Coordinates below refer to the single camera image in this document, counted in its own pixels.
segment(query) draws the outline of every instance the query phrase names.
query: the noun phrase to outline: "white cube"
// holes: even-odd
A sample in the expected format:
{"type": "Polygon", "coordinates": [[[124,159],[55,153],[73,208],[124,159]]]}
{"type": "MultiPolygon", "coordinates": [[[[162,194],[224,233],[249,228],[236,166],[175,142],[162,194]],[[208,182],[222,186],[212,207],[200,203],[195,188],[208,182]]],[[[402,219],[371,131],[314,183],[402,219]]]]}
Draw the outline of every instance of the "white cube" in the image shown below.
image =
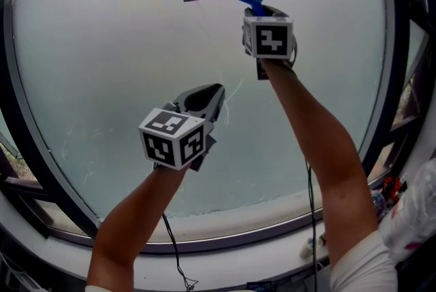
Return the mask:
{"type": "Polygon", "coordinates": [[[206,150],[205,120],[155,108],[139,126],[145,157],[182,169],[206,150]]]}
{"type": "Polygon", "coordinates": [[[288,17],[244,17],[244,43],[257,59],[290,59],[294,49],[293,22],[288,17]]]}

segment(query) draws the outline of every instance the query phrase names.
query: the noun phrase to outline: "white sleeve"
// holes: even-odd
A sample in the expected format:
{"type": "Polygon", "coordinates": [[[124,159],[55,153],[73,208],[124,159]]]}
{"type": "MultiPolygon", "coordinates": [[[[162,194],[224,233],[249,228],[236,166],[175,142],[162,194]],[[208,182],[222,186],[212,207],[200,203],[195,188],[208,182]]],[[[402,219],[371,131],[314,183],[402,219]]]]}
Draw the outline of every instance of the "white sleeve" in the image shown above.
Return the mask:
{"type": "Polygon", "coordinates": [[[97,286],[87,286],[84,289],[84,292],[110,292],[110,291],[97,286]]]}
{"type": "Polygon", "coordinates": [[[333,267],[330,288],[334,292],[398,290],[396,270],[378,230],[355,245],[333,267]]]}

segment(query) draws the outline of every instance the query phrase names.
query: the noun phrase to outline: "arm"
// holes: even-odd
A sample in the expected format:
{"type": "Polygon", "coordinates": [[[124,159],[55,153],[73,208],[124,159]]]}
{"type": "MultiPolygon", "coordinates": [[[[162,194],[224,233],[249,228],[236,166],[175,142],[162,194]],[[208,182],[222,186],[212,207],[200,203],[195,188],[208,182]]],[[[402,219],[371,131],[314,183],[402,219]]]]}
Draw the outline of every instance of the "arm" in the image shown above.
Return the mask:
{"type": "Polygon", "coordinates": [[[330,262],[377,230],[367,178],[351,137],[291,71],[262,60],[320,185],[330,262]]]}
{"type": "Polygon", "coordinates": [[[133,291],[134,260],[149,240],[189,166],[155,169],[106,217],[95,239],[87,284],[133,291]]]}

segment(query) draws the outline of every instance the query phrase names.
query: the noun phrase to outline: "forearm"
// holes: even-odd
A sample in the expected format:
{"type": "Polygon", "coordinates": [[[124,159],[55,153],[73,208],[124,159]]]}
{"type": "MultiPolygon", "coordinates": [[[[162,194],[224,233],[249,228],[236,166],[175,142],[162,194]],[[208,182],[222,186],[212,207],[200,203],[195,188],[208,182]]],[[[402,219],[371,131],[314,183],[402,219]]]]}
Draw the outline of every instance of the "forearm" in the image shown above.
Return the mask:
{"type": "Polygon", "coordinates": [[[341,181],[350,172],[362,173],[354,143],[342,124],[291,71],[264,60],[262,65],[320,186],[341,181]]]}
{"type": "Polygon", "coordinates": [[[95,240],[93,254],[133,265],[186,171],[187,167],[181,171],[167,167],[154,170],[106,217],[95,240]]]}

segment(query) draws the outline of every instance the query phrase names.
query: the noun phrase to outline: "black cable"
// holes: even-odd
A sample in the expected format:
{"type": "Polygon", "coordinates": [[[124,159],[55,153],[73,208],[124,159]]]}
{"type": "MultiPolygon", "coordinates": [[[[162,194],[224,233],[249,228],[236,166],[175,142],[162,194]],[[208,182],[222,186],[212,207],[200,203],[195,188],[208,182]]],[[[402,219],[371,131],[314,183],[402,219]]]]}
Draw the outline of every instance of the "black cable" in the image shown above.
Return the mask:
{"type": "Polygon", "coordinates": [[[308,188],[309,188],[309,203],[311,206],[311,218],[312,218],[312,248],[313,248],[313,275],[315,278],[315,292],[318,289],[318,280],[317,280],[317,266],[316,266],[316,228],[315,228],[315,204],[313,203],[313,187],[312,187],[312,167],[306,161],[306,170],[307,170],[307,180],[308,180],[308,188]]]}
{"type": "MultiPolygon", "coordinates": [[[[157,166],[158,166],[158,164],[154,163],[153,169],[157,169],[157,166]]],[[[183,282],[185,283],[186,292],[190,292],[194,289],[195,285],[198,284],[198,281],[187,278],[185,273],[183,272],[182,268],[180,267],[180,257],[178,255],[176,239],[174,238],[174,234],[172,233],[170,223],[168,222],[168,218],[166,218],[165,213],[162,214],[162,218],[163,218],[163,221],[165,223],[166,231],[168,232],[168,235],[170,236],[172,246],[174,247],[174,252],[176,253],[176,262],[177,262],[178,273],[183,277],[183,282]]]]}

